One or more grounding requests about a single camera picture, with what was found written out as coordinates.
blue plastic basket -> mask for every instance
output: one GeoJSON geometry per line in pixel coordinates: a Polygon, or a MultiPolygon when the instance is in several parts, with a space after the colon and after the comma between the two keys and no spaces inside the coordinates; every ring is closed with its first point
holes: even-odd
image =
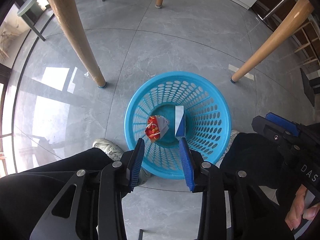
{"type": "Polygon", "coordinates": [[[144,83],[133,95],[124,119],[129,149],[145,140],[142,167],[166,179],[184,179],[179,141],[174,136],[175,106],[186,114],[186,139],[191,150],[215,164],[225,151],[231,132],[228,105],[220,91],[205,78],[183,71],[167,72],[144,83]],[[145,135],[151,115],[167,118],[169,130],[155,143],[145,135]]]}

red snack bag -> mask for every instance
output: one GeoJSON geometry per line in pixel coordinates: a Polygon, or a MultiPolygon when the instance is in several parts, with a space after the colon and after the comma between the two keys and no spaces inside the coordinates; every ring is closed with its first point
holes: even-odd
{"type": "Polygon", "coordinates": [[[161,115],[153,115],[148,118],[145,133],[152,143],[165,135],[169,130],[168,124],[169,121],[161,115]]]}

gray tile floor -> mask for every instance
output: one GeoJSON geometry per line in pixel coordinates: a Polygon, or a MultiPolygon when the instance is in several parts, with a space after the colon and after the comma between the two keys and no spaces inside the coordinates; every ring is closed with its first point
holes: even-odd
{"type": "MultiPolygon", "coordinates": [[[[230,0],[76,0],[108,87],[87,75],[56,18],[38,40],[23,73],[14,120],[18,171],[69,157],[107,138],[127,150],[124,114],[135,91],[155,75],[197,73],[225,97],[234,129],[252,132],[256,115],[274,112],[310,124],[314,110],[300,77],[303,55],[287,39],[250,73],[231,84],[229,65],[241,67],[270,36],[252,11],[230,0]]],[[[22,48],[33,44],[32,37],[22,48]]],[[[18,60],[13,70],[20,69],[18,60]]],[[[201,195],[183,180],[152,177],[123,199],[129,239],[196,238],[201,195]]]]}

screw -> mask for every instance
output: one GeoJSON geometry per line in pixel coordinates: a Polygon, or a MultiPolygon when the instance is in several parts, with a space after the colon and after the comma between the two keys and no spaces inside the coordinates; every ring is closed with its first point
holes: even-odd
{"type": "Polygon", "coordinates": [[[238,176],[244,178],[247,176],[247,173],[245,171],[238,171],[238,176]]]}
{"type": "Polygon", "coordinates": [[[82,177],[85,174],[85,170],[79,170],[77,171],[77,176],[82,177]]]}
{"type": "Polygon", "coordinates": [[[115,168],[119,168],[120,166],[122,165],[122,162],[121,161],[115,161],[112,166],[115,167],[115,168]]]}
{"type": "Polygon", "coordinates": [[[203,163],[201,163],[201,166],[207,169],[207,168],[210,168],[210,167],[211,167],[211,163],[209,163],[209,162],[203,162],[203,163]]]}

white sneaker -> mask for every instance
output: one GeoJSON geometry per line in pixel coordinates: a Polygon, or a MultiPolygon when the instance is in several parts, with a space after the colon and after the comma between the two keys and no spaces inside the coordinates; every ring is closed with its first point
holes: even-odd
{"type": "MultiPolygon", "coordinates": [[[[99,148],[100,150],[105,152],[106,155],[108,155],[108,157],[113,161],[119,161],[123,155],[123,150],[121,150],[118,145],[107,139],[96,139],[93,142],[92,147],[99,148]]],[[[150,177],[151,173],[146,171],[144,168],[141,168],[137,186],[146,183],[150,177]]]]}
{"type": "Polygon", "coordinates": [[[231,144],[233,143],[235,137],[239,134],[240,132],[237,130],[231,130],[230,134],[230,140],[228,142],[228,146],[226,150],[224,151],[223,155],[220,157],[220,159],[217,161],[216,166],[219,168],[220,164],[222,163],[223,158],[225,157],[226,153],[230,150],[231,144]]]}

